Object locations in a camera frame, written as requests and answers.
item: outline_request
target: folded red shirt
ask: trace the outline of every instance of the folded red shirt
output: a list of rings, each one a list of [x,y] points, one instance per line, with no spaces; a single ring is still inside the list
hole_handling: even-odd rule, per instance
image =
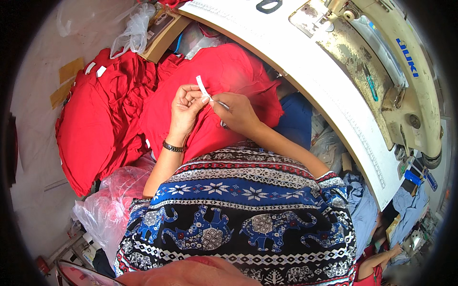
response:
[[[182,61],[169,55],[157,68],[130,51],[116,59],[109,54],[103,49],[87,75],[90,64],[78,72],[55,126],[62,169],[79,196],[147,151],[138,125],[143,100]],[[101,66],[106,70],[97,77]]]

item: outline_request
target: woman's right hand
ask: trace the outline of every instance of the woman's right hand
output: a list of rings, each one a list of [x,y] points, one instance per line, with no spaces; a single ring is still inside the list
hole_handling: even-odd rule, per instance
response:
[[[214,101],[210,101],[214,112],[223,120],[224,123],[233,131],[248,137],[262,126],[262,122],[256,115],[250,100],[241,94],[232,92],[223,92],[212,96]],[[229,110],[224,108],[220,103],[221,101],[229,107]]]

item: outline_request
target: white label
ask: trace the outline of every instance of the white label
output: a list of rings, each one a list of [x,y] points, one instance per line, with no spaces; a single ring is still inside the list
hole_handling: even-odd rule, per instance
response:
[[[153,36],[154,36],[154,33],[153,33],[152,31],[148,31],[148,35],[146,36],[146,38],[149,40],[149,39],[151,39]]]
[[[103,65],[101,65],[100,68],[96,72],[97,77],[101,77],[106,70],[107,70],[107,68],[104,67]]]
[[[86,72],[84,72],[85,75],[91,72],[92,68],[95,66],[95,63],[92,62],[90,65],[87,66]]]
[[[200,76],[196,76],[196,80],[197,80],[197,85],[199,86],[199,88],[200,88],[200,90],[202,92],[202,95],[205,96],[205,97],[210,98],[210,101],[213,101],[212,97],[205,90],[205,86],[203,86],[202,78]]]

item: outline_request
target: watch strap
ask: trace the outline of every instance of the watch strap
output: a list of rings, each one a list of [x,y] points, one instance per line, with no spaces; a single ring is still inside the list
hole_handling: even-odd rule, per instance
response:
[[[169,143],[165,142],[165,139],[162,142],[162,146],[165,149],[170,150],[172,152],[183,153],[184,151],[186,151],[186,147],[175,147],[175,146],[172,146]]]

